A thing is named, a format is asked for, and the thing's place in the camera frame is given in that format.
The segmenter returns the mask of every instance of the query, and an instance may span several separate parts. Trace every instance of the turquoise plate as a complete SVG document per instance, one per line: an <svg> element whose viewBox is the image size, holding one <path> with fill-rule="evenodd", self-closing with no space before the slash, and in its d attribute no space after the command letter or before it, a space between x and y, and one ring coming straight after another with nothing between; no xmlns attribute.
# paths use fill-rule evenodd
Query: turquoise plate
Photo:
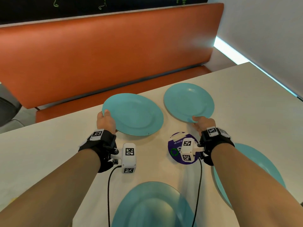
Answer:
<svg viewBox="0 0 303 227"><path fill-rule="evenodd" d="M269 173L273 178L275 178L279 183L281 183L282 186L286 188L283 178L280 175L278 169L264 154L252 148L251 146L247 146L240 143L235 143L235 147L250 160L258 164L263 170ZM230 204L229 199L227 198L227 195L225 193L225 190L223 189L222 183L215 168L214 178L220 193L222 194L227 204L231 207L232 205Z"/></svg>
<svg viewBox="0 0 303 227"><path fill-rule="evenodd" d="M123 198L112 227L189 227L193 218L188 202L176 189L161 182L147 182Z"/></svg>
<svg viewBox="0 0 303 227"><path fill-rule="evenodd" d="M185 122L195 122L192 116L209 118L214 112L214 101L210 94L195 84L171 86L164 94L164 104L174 117Z"/></svg>
<svg viewBox="0 0 303 227"><path fill-rule="evenodd" d="M135 136L151 135L163 124L161 109L150 99L130 93L109 97L102 112L108 109L116 121L117 130Z"/></svg>

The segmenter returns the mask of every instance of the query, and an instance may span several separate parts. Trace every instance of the wall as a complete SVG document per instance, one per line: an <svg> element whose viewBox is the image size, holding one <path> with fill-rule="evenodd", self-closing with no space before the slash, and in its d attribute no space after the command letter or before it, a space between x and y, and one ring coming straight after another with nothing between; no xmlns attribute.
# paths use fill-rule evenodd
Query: wall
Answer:
<svg viewBox="0 0 303 227"><path fill-rule="evenodd" d="M208 0L225 10L218 37L303 97L303 0Z"/></svg>

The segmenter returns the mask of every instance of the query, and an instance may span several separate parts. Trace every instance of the black cable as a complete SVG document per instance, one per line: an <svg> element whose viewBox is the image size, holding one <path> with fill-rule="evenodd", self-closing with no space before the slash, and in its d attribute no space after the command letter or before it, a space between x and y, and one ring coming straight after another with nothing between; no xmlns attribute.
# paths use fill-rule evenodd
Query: black cable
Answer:
<svg viewBox="0 0 303 227"><path fill-rule="evenodd" d="M111 180L111 176L112 176L112 173L114 172L114 170L116 168L119 168L119 167L122 167L122 166L116 166L115 168L113 168L111 174L109 175L109 178L108 178L108 185L107 185L107 213L108 213L108 227L111 227L111 220L109 218L109 181Z"/></svg>
<svg viewBox="0 0 303 227"><path fill-rule="evenodd" d="M195 220L196 220L196 215L197 215L197 209L198 209L198 201L199 201L199 194L200 194L200 187L201 187L201 180L202 180L202 163L200 158L198 158L200 161L200 165L201 165L201 175L200 175L200 182L199 182L199 188L198 188L198 196L197 196L197 203L196 203L196 210L195 210L195 216L194 216L194 220L192 222L191 227L194 227L195 224Z"/></svg>

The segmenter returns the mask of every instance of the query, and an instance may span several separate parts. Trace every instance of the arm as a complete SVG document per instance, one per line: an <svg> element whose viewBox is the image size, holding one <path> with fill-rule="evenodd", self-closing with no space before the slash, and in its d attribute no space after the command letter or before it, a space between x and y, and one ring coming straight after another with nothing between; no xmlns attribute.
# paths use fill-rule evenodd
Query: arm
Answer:
<svg viewBox="0 0 303 227"><path fill-rule="evenodd" d="M115 134L109 111L97 117L97 128ZM81 150L37 182L0 212L0 226L67 227L96 177L101 163L91 149Z"/></svg>
<svg viewBox="0 0 303 227"><path fill-rule="evenodd" d="M194 117L201 133L216 126L213 119ZM301 226L303 208L293 196L266 171L232 145L216 146L211 159L240 226Z"/></svg>

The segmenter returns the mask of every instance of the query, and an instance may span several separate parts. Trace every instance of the orange cushion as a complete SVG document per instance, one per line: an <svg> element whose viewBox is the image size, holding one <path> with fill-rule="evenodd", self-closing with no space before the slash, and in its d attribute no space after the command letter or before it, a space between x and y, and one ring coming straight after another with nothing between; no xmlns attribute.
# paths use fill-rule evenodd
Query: orange cushion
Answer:
<svg viewBox="0 0 303 227"><path fill-rule="evenodd" d="M0 29L0 81L26 108L210 59L222 3Z"/></svg>
<svg viewBox="0 0 303 227"><path fill-rule="evenodd" d="M157 77L152 80L146 80L140 83L131 84L125 87L120 87L110 91L102 92L96 95L87 96L81 99L76 99L70 102L62 103L49 107L36 112L36 122L42 122L66 114L70 114L76 111L84 110L90 107L94 107L103 104L106 99L112 95L119 93L134 93L138 94L141 92L163 87L169 84L173 84L182 80L194 78L210 73L210 70L205 66L191 68L185 71L176 72L166 76Z"/></svg>

